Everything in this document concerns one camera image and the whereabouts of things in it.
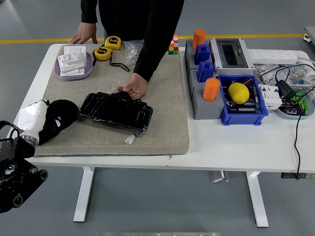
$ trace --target yellow sponge ball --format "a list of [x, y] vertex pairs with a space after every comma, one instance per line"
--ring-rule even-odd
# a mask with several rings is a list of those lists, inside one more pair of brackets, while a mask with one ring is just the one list
[[241, 83], [233, 83], [228, 88], [228, 94], [233, 102], [236, 104], [245, 103], [250, 97], [250, 91]]

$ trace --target gray felt mat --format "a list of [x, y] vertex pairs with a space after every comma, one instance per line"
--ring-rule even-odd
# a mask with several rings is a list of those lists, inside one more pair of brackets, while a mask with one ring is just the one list
[[[96, 45], [85, 45], [92, 54]], [[113, 62], [125, 63], [125, 49], [113, 51]], [[80, 107], [91, 92], [115, 93], [117, 86], [126, 85], [132, 76], [109, 61], [97, 61], [91, 75], [83, 80], [63, 81], [51, 74], [44, 99], [67, 99]], [[139, 133], [128, 145], [124, 141], [133, 130], [113, 127], [82, 117], [58, 136], [36, 148], [36, 156], [54, 155], [157, 155], [184, 154], [189, 148], [186, 105], [179, 55], [164, 56], [148, 83], [142, 98], [153, 107], [149, 128]]]

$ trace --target blue plastic basket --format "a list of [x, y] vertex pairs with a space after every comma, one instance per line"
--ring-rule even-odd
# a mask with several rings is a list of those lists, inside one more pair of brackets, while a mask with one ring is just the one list
[[224, 96], [222, 86], [223, 87], [229, 86], [231, 81], [236, 81], [240, 83], [248, 77], [252, 77], [254, 79], [261, 113], [260, 114], [229, 114], [227, 112], [226, 100], [223, 99], [224, 110], [222, 111], [222, 115], [221, 115], [222, 125], [230, 125], [230, 124], [261, 125], [261, 120], [268, 115], [268, 111], [267, 111], [265, 102], [262, 98], [257, 79], [254, 75], [218, 75], [217, 79], [219, 79], [221, 82], [220, 90], [221, 90], [222, 96]]

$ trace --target purple tray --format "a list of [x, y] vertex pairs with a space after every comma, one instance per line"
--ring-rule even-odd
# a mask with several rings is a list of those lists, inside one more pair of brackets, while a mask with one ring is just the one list
[[56, 62], [55, 62], [54, 72], [55, 72], [55, 75], [57, 75], [57, 77], [62, 80], [81, 80], [88, 77], [92, 73], [92, 68], [93, 68], [93, 57], [91, 54], [87, 53], [87, 65], [84, 69], [84, 75], [60, 76], [60, 67], [58, 63], [58, 58], [56, 59]]

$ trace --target table leg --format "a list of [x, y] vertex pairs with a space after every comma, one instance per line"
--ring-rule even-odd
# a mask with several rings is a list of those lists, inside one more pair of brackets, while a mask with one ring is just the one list
[[259, 172], [246, 172], [248, 186], [250, 188], [252, 207], [254, 209], [257, 227], [269, 227], [264, 202], [259, 187]]
[[84, 222], [88, 209], [90, 190], [92, 186], [94, 167], [82, 167], [84, 170], [77, 207], [74, 214], [74, 222]]

